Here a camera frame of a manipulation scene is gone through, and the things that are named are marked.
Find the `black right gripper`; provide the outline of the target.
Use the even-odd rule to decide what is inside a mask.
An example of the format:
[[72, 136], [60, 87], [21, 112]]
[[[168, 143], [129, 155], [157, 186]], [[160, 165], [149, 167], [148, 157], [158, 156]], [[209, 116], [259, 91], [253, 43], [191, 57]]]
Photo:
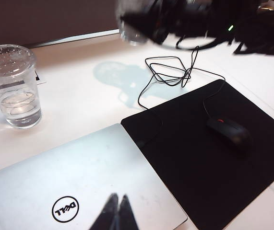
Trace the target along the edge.
[[155, 0], [148, 13], [125, 13], [122, 20], [157, 44], [162, 44], [169, 34], [219, 38], [226, 29], [226, 2]]

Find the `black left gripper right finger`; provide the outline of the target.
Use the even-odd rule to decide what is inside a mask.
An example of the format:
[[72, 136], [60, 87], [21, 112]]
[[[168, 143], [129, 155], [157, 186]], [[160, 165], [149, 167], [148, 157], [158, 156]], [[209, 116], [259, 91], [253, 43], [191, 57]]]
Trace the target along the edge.
[[117, 229], [118, 230], [138, 230], [139, 229], [127, 195], [123, 196], [119, 206]]

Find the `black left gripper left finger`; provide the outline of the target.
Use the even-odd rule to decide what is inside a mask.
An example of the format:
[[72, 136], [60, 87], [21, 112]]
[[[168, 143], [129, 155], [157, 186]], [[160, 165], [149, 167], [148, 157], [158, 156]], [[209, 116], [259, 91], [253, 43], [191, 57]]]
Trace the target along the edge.
[[118, 201], [118, 195], [112, 193], [104, 204], [100, 214], [90, 227], [90, 230], [119, 229]]

